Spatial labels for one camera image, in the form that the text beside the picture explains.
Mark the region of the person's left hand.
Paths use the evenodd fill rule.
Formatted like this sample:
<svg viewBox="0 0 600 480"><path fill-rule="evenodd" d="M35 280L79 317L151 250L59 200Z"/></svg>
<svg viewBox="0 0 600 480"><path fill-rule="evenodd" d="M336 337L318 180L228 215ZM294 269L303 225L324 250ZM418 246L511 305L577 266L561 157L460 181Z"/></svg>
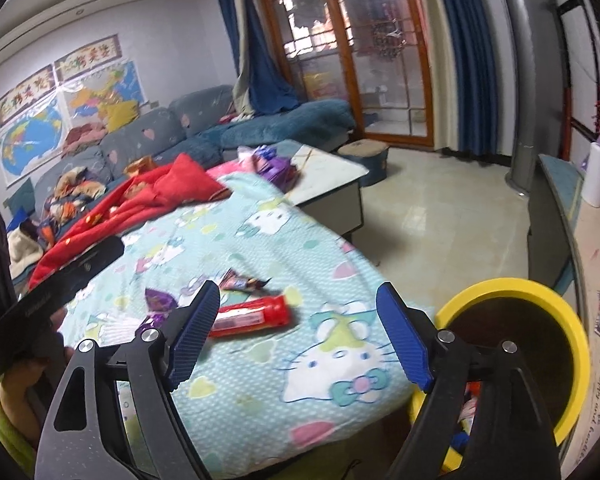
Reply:
<svg viewBox="0 0 600 480"><path fill-rule="evenodd" d="M42 377L50 358L32 358L14 364L0 382L0 402L9 422L32 448L38 448L41 423L28 400L28 390Z"/></svg>

